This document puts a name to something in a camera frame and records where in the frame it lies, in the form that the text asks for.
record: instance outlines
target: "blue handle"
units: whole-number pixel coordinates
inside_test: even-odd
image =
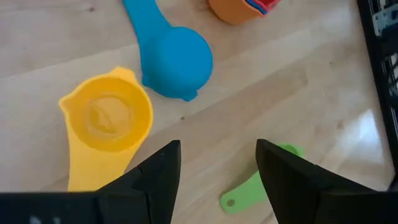
[[[136,31],[138,43],[145,46],[149,40],[171,29],[155,0],[123,0],[124,7]]]

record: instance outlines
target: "orange measuring cup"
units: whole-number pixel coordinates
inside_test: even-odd
[[[214,13],[223,21],[238,25],[264,15],[245,0],[209,0]]]
[[[153,122],[152,104],[126,68],[98,75],[64,96],[69,191],[97,190],[124,174]]]

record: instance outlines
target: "wooden table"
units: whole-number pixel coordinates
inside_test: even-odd
[[[130,168],[182,141],[173,223],[276,223],[269,202],[230,216],[218,203],[256,170],[257,138],[302,146],[310,162],[387,189],[394,171],[355,0],[282,0],[236,27],[205,0],[158,3],[171,24],[204,36],[215,63],[191,103],[147,90],[154,126]],[[0,2],[0,190],[65,190],[58,99],[117,65],[141,75],[119,1]]]

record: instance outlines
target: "wooden surface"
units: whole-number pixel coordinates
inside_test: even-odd
[[[305,148],[306,159],[386,190],[393,176],[354,0],[282,0],[233,27],[205,0],[159,0],[166,18],[202,34],[215,69],[191,103],[147,90],[154,126],[130,168],[182,141],[176,224],[276,223],[269,203],[226,215],[220,195],[256,170],[257,138]],[[0,190],[65,190],[68,143],[57,102],[139,48],[117,0],[0,2]]]

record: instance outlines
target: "green measuring spoon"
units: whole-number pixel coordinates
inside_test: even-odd
[[[304,156],[304,150],[301,147],[292,144],[278,144],[278,146],[296,156]],[[220,205],[226,213],[234,214],[266,199],[267,193],[261,182],[260,173],[257,171],[245,183],[221,196]]]

